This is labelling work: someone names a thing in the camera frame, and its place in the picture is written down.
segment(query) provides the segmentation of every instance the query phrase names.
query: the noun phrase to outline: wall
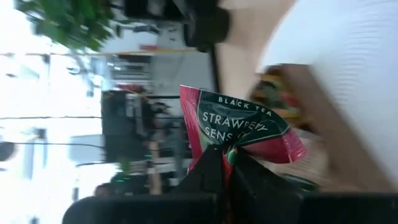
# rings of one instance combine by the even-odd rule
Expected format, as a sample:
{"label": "wall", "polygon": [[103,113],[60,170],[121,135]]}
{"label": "wall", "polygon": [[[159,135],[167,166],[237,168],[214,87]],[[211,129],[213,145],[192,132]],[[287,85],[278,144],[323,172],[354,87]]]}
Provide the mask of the wall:
{"label": "wall", "polygon": [[[396,187],[398,106],[391,102],[398,101],[397,11],[398,3],[393,0],[299,1],[275,33],[262,61],[262,65],[310,64],[366,153]],[[357,156],[347,157],[336,163],[347,163],[356,173],[365,172],[357,160]]]}

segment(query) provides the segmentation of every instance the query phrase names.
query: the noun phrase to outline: black object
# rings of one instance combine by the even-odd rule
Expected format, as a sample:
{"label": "black object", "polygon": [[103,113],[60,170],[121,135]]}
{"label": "black object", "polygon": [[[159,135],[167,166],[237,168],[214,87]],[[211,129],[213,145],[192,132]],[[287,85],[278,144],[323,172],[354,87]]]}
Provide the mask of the black object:
{"label": "black object", "polygon": [[229,14],[218,7],[219,0],[165,0],[163,16],[148,12],[149,1],[124,0],[124,15],[142,20],[181,22],[185,45],[201,52],[207,52],[228,35]]}
{"label": "black object", "polygon": [[235,223],[398,223],[397,194],[309,193],[238,153],[230,182]]}
{"label": "black object", "polygon": [[183,25],[183,39],[187,47],[196,47],[200,52],[224,41],[228,35],[230,17],[227,10],[216,8],[211,14],[189,12],[187,23]]}
{"label": "black object", "polygon": [[264,168],[240,150],[231,174],[230,200],[235,223],[295,223],[303,190]]}
{"label": "black object", "polygon": [[84,198],[68,208],[62,223],[220,224],[226,201],[221,153],[209,147],[171,194]]}
{"label": "black object", "polygon": [[[226,195],[222,150],[209,146],[172,193],[86,198],[65,213],[63,224],[222,223]],[[310,193],[275,175],[241,149],[229,183],[234,223],[398,223],[397,194]]]}
{"label": "black object", "polygon": [[290,183],[296,185],[297,187],[300,187],[302,190],[306,190],[308,192],[315,192],[320,188],[317,183],[314,183],[311,180],[307,180],[302,177],[298,177],[296,175],[282,174],[282,177]]}
{"label": "black object", "polygon": [[13,142],[0,142],[0,162],[7,161],[14,155],[16,145]]}
{"label": "black object", "polygon": [[143,161],[149,151],[142,143],[142,138],[136,134],[104,135],[105,162],[118,162],[120,158],[130,161]]}

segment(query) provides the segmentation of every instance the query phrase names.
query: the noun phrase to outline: cable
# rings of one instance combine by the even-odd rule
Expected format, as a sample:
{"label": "cable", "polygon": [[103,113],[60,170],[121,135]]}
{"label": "cable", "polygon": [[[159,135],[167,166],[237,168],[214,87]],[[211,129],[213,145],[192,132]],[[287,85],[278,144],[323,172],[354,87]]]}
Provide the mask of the cable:
{"label": "cable", "polygon": [[99,116],[38,116],[38,117],[3,117],[2,119],[62,119],[62,118],[98,118]]}
{"label": "cable", "polygon": [[[25,144],[25,145],[54,145],[54,146],[87,146],[87,147],[96,147],[98,149],[105,149],[103,146],[96,146],[93,144],[79,144],[79,143],[54,143],[54,142],[43,142],[43,143],[37,143],[37,142],[11,142],[13,144]],[[165,148],[165,149],[147,149],[148,151],[162,151],[162,152],[167,152],[167,151],[173,151],[171,148]]]}
{"label": "cable", "polygon": [[[59,55],[59,56],[107,56],[107,55],[139,55],[139,54],[165,54],[165,53],[189,53],[189,52],[196,52],[195,49],[157,49],[157,50],[133,50],[133,51],[125,51],[125,52],[105,52],[105,53],[83,53],[83,54],[57,54],[51,53],[51,55]],[[0,53],[0,55],[10,56],[14,55],[14,53]],[[25,56],[43,56],[47,54],[40,54],[40,53],[26,53]]]}

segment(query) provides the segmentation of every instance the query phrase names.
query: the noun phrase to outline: white wall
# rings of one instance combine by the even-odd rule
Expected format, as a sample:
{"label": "white wall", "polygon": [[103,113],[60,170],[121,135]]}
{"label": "white wall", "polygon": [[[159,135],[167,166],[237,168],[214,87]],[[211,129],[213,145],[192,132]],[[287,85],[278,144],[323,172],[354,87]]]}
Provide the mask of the white wall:
{"label": "white wall", "polygon": [[138,51],[141,44],[155,45],[157,36],[146,32],[134,33],[131,30],[124,30],[123,36],[119,39],[112,39],[104,43],[101,52],[128,52]]}
{"label": "white wall", "polygon": [[[176,32],[162,33],[158,39],[159,47],[186,49],[182,40],[182,27],[176,25]],[[152,77],[156,95],[179,95],[180,85],[215,90],[211,59],[209,54],[200,52],[167,53],[153,56]],[[170,100],[175,113],[181,113],[178,100]]]}
{"label": "white wall", "polygon": [[312,65],[368,152],[398,185],[397,12],[394,0],[298,1],[259,70],[274,63]]}

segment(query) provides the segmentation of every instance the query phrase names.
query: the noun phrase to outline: green leaves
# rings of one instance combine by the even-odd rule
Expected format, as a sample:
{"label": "green leaves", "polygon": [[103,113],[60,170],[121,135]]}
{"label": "green leaves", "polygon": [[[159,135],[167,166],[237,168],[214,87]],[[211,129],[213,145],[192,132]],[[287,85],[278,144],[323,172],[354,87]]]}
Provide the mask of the green leaves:
{"label": "green leaves", "polygon": [[16,9],[27,14],[36,35],[70,49],[99,51],[104,42],[122,35],[120,24],[128,24],[126,20],[113,25],[115,16],[107,0],[16,1]]}

